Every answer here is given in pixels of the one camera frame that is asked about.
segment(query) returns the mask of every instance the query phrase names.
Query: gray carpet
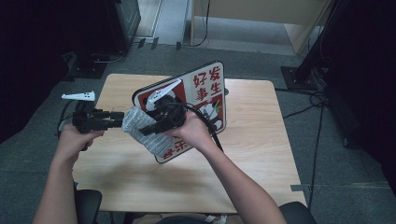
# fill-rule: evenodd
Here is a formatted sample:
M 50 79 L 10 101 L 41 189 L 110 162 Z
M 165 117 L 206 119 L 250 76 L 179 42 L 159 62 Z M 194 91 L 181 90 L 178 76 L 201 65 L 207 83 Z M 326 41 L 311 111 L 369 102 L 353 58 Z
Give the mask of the gray carpet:
M 112 73 L 178 75 L 204 63 L 220 60 L 227 78 L 265 79 L 286 88 L 280 66 L 298 66 L 303 58 L 219 49 L 194 49 L 150 45 L 136 46 L 117 63 L 110 63 L 101 79 L 61 81 L 55 86 L 26 127 L 0 145 L 0 222 L 30 223 L 45 185 L 56 147 L 56 124 L 64 107 L 63 93 L 95 91 L 100 94 Z M 308 96 L 277 93 L 282 114 L 310 105 Z M 309 197 L 320 109 L 285 119 L 297 170 Z M 396 199 L 380 165 L 365 151 L 343 147 L 343 135 L 332 110 L 324 109 L 318 144 L 312 214 L 318 223 L 396 223 Z M 123 213 L 114 214 L 116 223 Z M 99 223 L 110 223 L 101 212 Z

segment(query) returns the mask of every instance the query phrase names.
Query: black chair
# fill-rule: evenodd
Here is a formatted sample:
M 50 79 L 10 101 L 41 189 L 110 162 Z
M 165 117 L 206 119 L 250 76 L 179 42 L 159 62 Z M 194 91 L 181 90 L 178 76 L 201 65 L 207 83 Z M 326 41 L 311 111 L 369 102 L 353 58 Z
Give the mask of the black chair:
M 78 224 L 96 224 L 96 218 L 101 202 L 102 193 L 98 190 L 75 190 Z
M 102 193 L 92 189 L 75 190 L 75 202 L 78 224 L 96 224 Z M 279 209 L 288 224 L 317 224 L 308 208 L 300 202 L 285 203 Z M 124 223 L 132 223 L 134 218 L 133 213 L 126 213 Z
M 302 203 L 285 203 L 279 206 L 279 209 L 288 224 L 317 224 L 311 212 Z

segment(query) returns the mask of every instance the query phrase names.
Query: black equipment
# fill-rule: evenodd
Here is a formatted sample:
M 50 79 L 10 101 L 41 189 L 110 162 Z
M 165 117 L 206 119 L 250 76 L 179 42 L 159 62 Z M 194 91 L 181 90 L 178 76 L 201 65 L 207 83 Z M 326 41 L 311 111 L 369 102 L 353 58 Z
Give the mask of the black equipment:
M 163 98 L 155 102 L 155 112 L 157 115 L 154 117 L 156 123 L 151 124 L 139 131 L 143 135 L 151 133 L 163 133 L 176 127 L 181 127 L 186 121 L 186 109 L 176 104 L 177 101 L 170 95 L 165 95 Z
M 62 0 L 51 6 L 77 59 L 69 77 L 101 78 L 130 49 L 141 21 L 137 0 Z
M 122 126 L 123 112 L 109 112 L 94 108 L 93 101 L 78 101 L 73 113 L 73 125 L 81 133 L 102 131 Z
M 345 146 L 360 146 L 380 162 L 396 194 L 396 34 L 389 29 L 395 14 L 391 0 L 334 1 L 326 26 L 292 82 L 309 82 L 312 68 L 320 71 Z

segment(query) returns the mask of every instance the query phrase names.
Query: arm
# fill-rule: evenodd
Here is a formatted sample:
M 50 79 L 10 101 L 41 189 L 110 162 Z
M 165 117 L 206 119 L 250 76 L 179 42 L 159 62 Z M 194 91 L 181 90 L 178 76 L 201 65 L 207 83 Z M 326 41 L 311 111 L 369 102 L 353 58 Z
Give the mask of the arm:
M 286 223 L 271 196 L 216 146 L 204 123 L 192 113 L 186 117 L 182 127 L 165 134 L 181 137 L 206 157 L 244 223 Z
M 81 134 L 70 124 L 64 126 L 33 223 L 77 223 L 73 165 L 85 144 L 103 133 Z

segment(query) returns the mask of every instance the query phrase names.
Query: cable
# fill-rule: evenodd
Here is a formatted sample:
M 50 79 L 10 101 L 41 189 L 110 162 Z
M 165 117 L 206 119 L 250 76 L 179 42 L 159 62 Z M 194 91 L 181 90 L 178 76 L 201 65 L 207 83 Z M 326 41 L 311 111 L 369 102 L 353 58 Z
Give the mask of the cable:
M 59 118 L 58 125 L 56 126 L 56 135 L 58 136 L 58 138 L 61 136 L 61 131 L 59 130 L 59 128 L 61 127 L 62 122 L 64 120 L 66 120 L 66 119 L 70 119 L 71 117 L 73 117 L 73 116 L 68 116 L 67 118 L 64 118 L 64 113 L 66 113 L 67 107 L 69 107 L 69 105 L 73 101 L 75 101 L 75 100 L 69 100 L 69 101 L 67 101 L 66 105 L 64 105 L 64 109 L 62 110 L 61 117 Z
M 205 118 L 205 116 L 200 111 L 192 108 L 191 106 L 180 104 L 180 103 L 168 103 L 168 104 L 162 105 L 161 107 L 159 107 L 159 109 L 169 106 L 169 105 L 182 106 L 182 107 L 187 108 L 190 111 L 194 112 L 194 114 L 196 114 L 198 116 L 198 118 L 206 125 L 207 129 L 209 130 L 210 135 L 212 135 L 213 140 L 215 140 L 215 143 L 218 146 L 218 148 L 221 151 L 223 151 L 221 143 L 218 139 L 218 135 L 216 134 L 216 131 L 214 130 L 213 126 L 209 123 L 209 121 Z
M 95 60 L 93 60 L 93 61 L 94 61 L 95 63 L 116 63 L 116 62 L 118 62 L 119 60 L 121 60 L 124 56 L 125 56 L 125 51 L 122 53 L 122 55 L 121 55 L 118 59 L 113 60 L 113 61 L 107 61 L 107 62 L 101 62 L 101 61 L 95 61 Z
M 311 185 L 309 190 L 309 201 L 308 201 L 308 210 L 311 211 L 312 208 L 312 200 L 314 198 L 314 186 L 315 186 L 315 177 L 316 177 L 316 170 L 317 170 L 317 157 L 318 157 L 318 143 L 320 138 L 321 132 L 321 124 L 323 120 L 323 105 L 320 110 L 320 119 L 319 119 L 319 127 L 318 127 L 318 134 L 317 134 L 317 142 L 315 143 L 315 151 L 314 151 L 314 162 L 312 164 L 312 177 L 311 177 Z
M 110 213 L 110 223 L 114 224 L 114 216 L 113 216 L 113 212 L 109 212 Z
M 316 139 L 316 143 L 315 143 L 315 149 L 314 149 L 314 161 L 312 164 L 312 177 L 311 177 L 311 184 L 310 184 L 310 190 L 309 190 L 309 200 L 308 200 L 308 210 L 311 211 L 311 207 L 312 207 L 312 201 L 313 201 L 313 197 L 314 197 L 314 187 L 315 187 L 315 178 L 316 178 L 316 170 L 317 170 L 317 158 L 318 158 L 318 142 L 319 142 L 319 138 L 320 138 L 320 133 L 321 133 L 321 126 L 322 126 L 322 121 L 323 121 L 323 110 L 324 107 L 328 104 L 327 99 L 322 99 L 321 97 L 325 97 L 325 93 L 323 91 L 314 91 L 314 92 L 307 92 L 307 91 L 295 91 L 295 90 L 285 90 L 285 89 L 276 89 L 276 91 L 287 91 L 287 92 L 292 92 L 292 93 L 300 93 L 300 94 L 305 94 L 305 95 L 309 95 L 309 102 L 310 102 L 310 106 L 301 110 L 301 111 L 297 111 L 294 113 L 291 113 L 285 117 L 283 117 L 283 119 L 289 118 L 291 116 L 294 115 L 298 115 L 301 114 L 305 111 L 307 111 L 308 109 L 311 109 L 313 107 L 321 107 L 320 109 L 320 118 L 319 118 L 319 127 L 318 127 L 318 134 L 317 134 L 317 139 Z
M 199 43 L 199 44 L 196 44 L 196 45 L 191 45 L 191 47 L 199 47 L 199 46 L 201 46 L 204 42 L 205 42 L 205 40 L 206 40 L 206 38 L 207 38 L 207 21 L 208 21 L 208 19 L 209 19 L 209 9 L 210 9 L 210 0 L 207 2 L 207 9 L 206 9 L 206 25 L 205 25 L 205 36 L 204 36 L 204 39 L 201 41 L 201 43 Z
M 195 106 L 195 105 L 193 105 L 193 104 L 191 104 L 191 103 L 186 103 L 186 105 L 189 105 L 189 106 L 191 106 L 191 107 Z
M 204 1 L 201 0 L 201 10 L 204 11 Z M 206 28 L 207 26 L 205 25 L 205 20 L 204 17 L 202 17 L 202 25 Z
M 317 36 L 317 39 L 319 38 L 319 36 L 320 36 L 320 33 L 321 33 L 321 29 L 322 29 L 322 27 L 323 26 L 319 26 L 319 30 L 318 30 L 318 36 Z
M 316 82 L 322 87 L 325 88 L 327 86 L 327 83 L 323 80 L 323 75 L 324 71 L 322 68 L 319 67 L 313 67 L 312 68 L 312 74 L 315 77 Z

